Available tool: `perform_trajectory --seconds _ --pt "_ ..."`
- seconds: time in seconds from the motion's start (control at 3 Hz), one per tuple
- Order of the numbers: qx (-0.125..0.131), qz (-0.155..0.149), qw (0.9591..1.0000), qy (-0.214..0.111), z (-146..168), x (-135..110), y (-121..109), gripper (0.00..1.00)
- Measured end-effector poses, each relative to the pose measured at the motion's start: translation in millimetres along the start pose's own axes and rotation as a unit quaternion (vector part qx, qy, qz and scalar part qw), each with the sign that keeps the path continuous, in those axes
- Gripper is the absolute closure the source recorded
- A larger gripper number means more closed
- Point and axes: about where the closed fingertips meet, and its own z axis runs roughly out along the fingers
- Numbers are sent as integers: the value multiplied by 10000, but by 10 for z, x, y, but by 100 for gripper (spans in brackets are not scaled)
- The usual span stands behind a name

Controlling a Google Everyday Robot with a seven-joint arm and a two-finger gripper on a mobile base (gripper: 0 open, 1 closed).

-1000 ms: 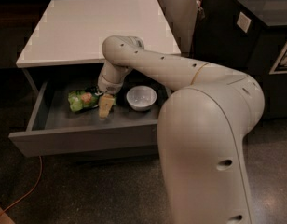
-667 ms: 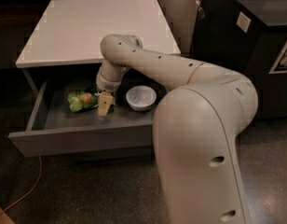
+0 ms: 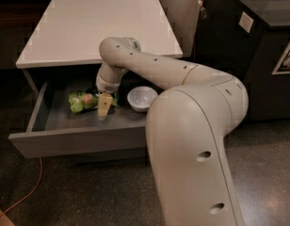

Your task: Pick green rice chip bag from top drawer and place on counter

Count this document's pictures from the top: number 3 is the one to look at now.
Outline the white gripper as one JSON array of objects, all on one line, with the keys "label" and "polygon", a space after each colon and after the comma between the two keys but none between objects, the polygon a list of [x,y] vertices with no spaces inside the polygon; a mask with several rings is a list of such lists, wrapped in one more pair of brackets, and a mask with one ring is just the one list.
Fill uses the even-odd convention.
[{"label": "white gripper", "polygon": [[97,90],[99,92],[105,92],[100,93],[98,99],[98,117],[101,121],[106,118],[109,108],[113,105],[113,97],[110,94],[117,92],[120,84],[120,80],[116,82],[107,82],[99,73],[96,75]]}]

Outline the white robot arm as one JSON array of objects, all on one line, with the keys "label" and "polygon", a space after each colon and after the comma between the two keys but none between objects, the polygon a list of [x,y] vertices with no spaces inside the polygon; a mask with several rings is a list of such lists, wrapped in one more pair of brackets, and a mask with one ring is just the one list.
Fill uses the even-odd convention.
[{"label": "white robot arm", "polygon": [[245,118],[249,97],[235,76],[143,53],[137,40],[99,46],[98,90],[115,92],[132,71],[161,88],[146,117],[146,142],[167,226],[245,226],[224,138]]}]

